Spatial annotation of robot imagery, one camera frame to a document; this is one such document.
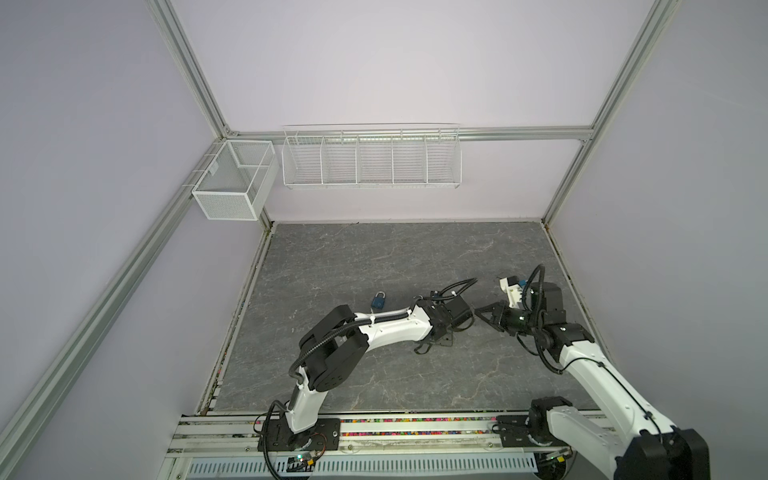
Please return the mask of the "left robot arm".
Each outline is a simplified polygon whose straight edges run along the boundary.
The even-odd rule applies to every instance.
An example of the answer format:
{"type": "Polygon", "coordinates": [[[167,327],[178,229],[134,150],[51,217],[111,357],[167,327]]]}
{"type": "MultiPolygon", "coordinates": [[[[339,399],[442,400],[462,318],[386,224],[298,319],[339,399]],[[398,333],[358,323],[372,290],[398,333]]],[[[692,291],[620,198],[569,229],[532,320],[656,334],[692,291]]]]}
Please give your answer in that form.
{"type": "Polygon", "coordinates": [[[410,306],[377,313],[335,307],[299,341],[298,358],[288,368],[295,386],[285,408],[294,434],[312,429],[327,393],[344,383],[363,357],[403,342],[430,348],[473,322],[470,305],[458,294],[419,297],[410,306]]]}

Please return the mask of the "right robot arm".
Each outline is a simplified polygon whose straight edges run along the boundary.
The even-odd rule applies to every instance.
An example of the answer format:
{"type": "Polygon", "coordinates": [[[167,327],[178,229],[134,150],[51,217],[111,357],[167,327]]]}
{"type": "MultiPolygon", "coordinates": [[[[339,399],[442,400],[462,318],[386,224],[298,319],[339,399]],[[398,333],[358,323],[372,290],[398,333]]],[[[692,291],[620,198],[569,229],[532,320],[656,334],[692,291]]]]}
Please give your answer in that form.
{"type": "Polygon", "coordinates": [[[506,298],[475,314],[495,330],[534,340],[535,355],[556,375],[569,374],[599,407],[605,430],[562,396],[532,401],[527,428],[538,444],[567,444],[609,479],[708,479],[710,451],[653,407],[609,361],[582,325],[566,318],[562,291],[543,280],[499,282],[506,298]]]}

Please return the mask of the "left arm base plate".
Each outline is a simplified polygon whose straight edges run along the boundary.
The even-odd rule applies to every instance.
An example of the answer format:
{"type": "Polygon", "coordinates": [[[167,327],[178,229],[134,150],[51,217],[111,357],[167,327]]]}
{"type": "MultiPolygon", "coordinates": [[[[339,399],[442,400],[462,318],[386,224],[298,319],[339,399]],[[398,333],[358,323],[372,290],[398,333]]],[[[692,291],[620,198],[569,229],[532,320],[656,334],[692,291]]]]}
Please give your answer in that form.
{"type": "Polygon", "coordinates": [[[336,451],[339,448],[340,418],[319,418],[314,426],[300,433],[294,433],[282,417],[271,418],[267,425],[267,434],[259,437],[260,452],[264,445],[269,452],[336,451]]]}

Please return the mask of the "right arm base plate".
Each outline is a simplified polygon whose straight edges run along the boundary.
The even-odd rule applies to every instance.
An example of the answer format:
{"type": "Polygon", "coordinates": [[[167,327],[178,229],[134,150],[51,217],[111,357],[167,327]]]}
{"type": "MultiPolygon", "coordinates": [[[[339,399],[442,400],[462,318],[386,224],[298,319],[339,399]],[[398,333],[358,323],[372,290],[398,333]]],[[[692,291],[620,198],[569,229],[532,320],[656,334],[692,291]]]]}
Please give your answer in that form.
{"type": "Polygon", "coordinates": [[[504,448],[512,447],[540,447],[540,448],[565,448],[568,444],[552,436],[542,438],[534,437],[528,426],[527,415],[498,415],[491,427],[491,432],[496,434],[504,448]]]}

